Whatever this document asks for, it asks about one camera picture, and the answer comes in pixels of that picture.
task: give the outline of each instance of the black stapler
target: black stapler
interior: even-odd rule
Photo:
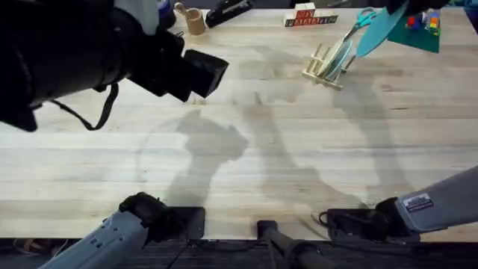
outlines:
[[[227,20],[251,10],[252,0],[221,0],[219,4],[206,15],[206,24],[213,28]]]

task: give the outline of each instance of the wood grain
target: wood grain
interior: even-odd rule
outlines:
[[[384,42],[354,62],[341,92],[300,75],[318,43],[352,27],[357,10],[335,12],[333,25],[284,28],[284,10],[252,10],[186,34],[188,48],[230,63],[206,100],[123,81],[100,131],[50,104],[34,134],[0,126],[0,237],[83,237],[146,191],[205,206],[207,238],[254,238],[257,220],[274,219],[293,238],[321,239],[311,213],[374,206],[475,166],[478,37],[464,12],[444,10],[440,54]],[[87,90],[61,101],[95,122],[104,99]],[[423,238],[478,241],[478,226]]]

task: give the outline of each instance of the black mount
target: black mount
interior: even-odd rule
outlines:
[[[142,220],[143,227],[149,228],[145,245],[150,241],[180,237],[199,240],[204,236],[203,207],[168,207],[159,199],[140,192],[126,198],[119,205],[119,210],[131,212]]]
[[[338,268],[325,259],[317,246],[305,240],[294,240],[278,231],[274,220],[257,222],[258,240],[266,240],[273,269],[328,269]]]
[[[420,235],[409,230],[403,222],[395,206],[396,200],[396,197],[386,199],[375,209],[329,209],[320,214],[319,221],[328,229],[333,241],[419,242]]]

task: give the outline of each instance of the red block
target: red block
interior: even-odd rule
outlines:
[[[314,16],[314,12],[315,10],[298,10],[296,19],[312,18]]]
[[[304,23],[304,19],[296,19],[294,26],[301,26]]]

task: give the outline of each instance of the sticker label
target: sticker label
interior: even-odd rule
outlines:
[[[403,205],[408,212],[419,211],[433,206],[433,201],[428,194],[420,194],[403,200]]]

